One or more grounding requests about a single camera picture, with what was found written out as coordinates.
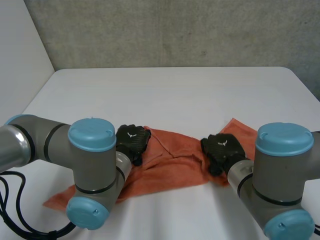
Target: orange towel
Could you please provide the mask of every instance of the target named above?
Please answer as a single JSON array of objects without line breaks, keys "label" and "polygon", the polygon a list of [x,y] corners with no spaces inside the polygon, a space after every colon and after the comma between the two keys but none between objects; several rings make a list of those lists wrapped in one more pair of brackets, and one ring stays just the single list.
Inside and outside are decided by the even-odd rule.
[{"label": "orange towel", "polygon": [[[201,185],[208,181],[221,186],[228,184],[225,174],[218,177],[209,174],[209,160],[202,153],[198,139],[179,133],[145,128],[151,130],[151,138],[147,150],[142,155],[142,166],[133,167],[117,202],[133,196]],[[233,118],[221,133],[233,134],[241,143],[247,157],[254,159],[257,137],[254,129]],[[75,191],[75,186],[72,185],[52,196],[43,205],[64,212]]]}]

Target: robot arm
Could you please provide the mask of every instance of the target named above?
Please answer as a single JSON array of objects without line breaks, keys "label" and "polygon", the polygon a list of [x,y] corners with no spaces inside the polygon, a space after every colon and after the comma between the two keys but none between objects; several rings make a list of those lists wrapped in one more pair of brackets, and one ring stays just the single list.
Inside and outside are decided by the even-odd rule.
[{"label": "robot arm", "polygon": [[[145,131],[140,136],[144,149],[149,137]],[[68,125],[16,116],[0,127],[0,146],[0,173],[37,159],[72,169],[76,192],[66,214],[73,224],[89,230],[100,228],[108,218],[135,160],[128,144],[117,142],[114,126],[99,118]]]},{"label": "robot arm", "polygon": [[[215,137],[217,143],[228,138],[226,134]],[[320,133],[292,123],[266,124],[257,132],[254,162],[244,154],[231,154],[228,143],[222,150],[215,141],[211,148],[220,148],[221,154],[212,152],[213,165],[226,172],[228,182],[269,239],[307,240],[313,232],[319,233],[301,201],[305,182],[320,178]],[[239,145],[232,149],[241,153]],[[230,168],[225,167],[227,162],[232,163]]]}]

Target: blue joint cap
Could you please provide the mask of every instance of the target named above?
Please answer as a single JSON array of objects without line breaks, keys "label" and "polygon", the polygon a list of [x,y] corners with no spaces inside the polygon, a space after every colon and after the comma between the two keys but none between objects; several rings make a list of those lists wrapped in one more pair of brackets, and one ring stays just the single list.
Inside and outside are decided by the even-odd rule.
[{"label": "blue joint cap", "polygon": [[271,240],[308,240],[314,233],[315,223],[303,209],[281,213],[267,222],[264,234]]},{"label": "blue joint cap", "polygon": [[115,127],[101,118],[85,118],[72,124],[68,131],[70,142],[88,152],[105,152],[116,145]]},{"label": "blue joint cap", "polygon": [[66,215],[77,227],[96,230],[104,225],[109,217],[109,211],[95,200],[76,196],[69,200]]},{"label": "blue joint cap", "polygon": [[314,136],[305,127],[294,123],[274,122],[259,128],[256,148],[270,156],[289,157],[303,154],[314,145]]},{"label": "blue joint cap", "polygon": [[15,116],[12,116],[8,119],[8,121],[5,122],[4,125],[8,125],[9,123],[11,123],[13,120],[15,120],[16,118],[19,118],[19,117],[22,117],[22,116],[33,116],[31,114],[18,114],[18,115],[15,115]]}]

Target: gray concrete wall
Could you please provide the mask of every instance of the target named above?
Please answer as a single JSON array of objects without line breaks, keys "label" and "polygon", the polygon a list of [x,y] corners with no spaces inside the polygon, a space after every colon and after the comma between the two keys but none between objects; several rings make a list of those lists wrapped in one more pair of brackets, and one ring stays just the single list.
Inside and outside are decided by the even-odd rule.
[{"label": "gray concrete wall", "polygon": [[56,70],[282,66],[320,99],[320,0],[24,0]]}]

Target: black cable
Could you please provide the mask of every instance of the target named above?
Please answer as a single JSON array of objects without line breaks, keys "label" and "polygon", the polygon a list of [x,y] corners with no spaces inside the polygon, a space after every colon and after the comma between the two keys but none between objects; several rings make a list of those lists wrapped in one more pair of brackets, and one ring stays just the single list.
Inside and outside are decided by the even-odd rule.
[{"label": "black cable", "polygon": [[[6,207],[7,207],[7,202],[9,198],[9,185],[8,185],[8,182],[3,177],[1,177],[6,175],[14,175],[21,178],[21,185],[17,193],[15,207],[16,207],[16,212],[19,220],[21,221],[22,225],[29,231],[25,231],[21,229],[19,226],[17,226],[7,214]],[[23,218],[21,207],[20,207],[21,195],[26,185],[26,177],[20,172],[5,171],[0,173],[0,181],[4,184],[4,188],[5,188],[4,199],[0,192],[0,216],[3,218],[4,223],[21,238],[26,240],[56,240],[58,238],[61,238],[69,234],[76,227],[72,222],[70,222],[68,225],[66,225],[64,228],[58,231],[41,232],[41,231],[35,230],[29,224],[27,224],[27,222]]]}]

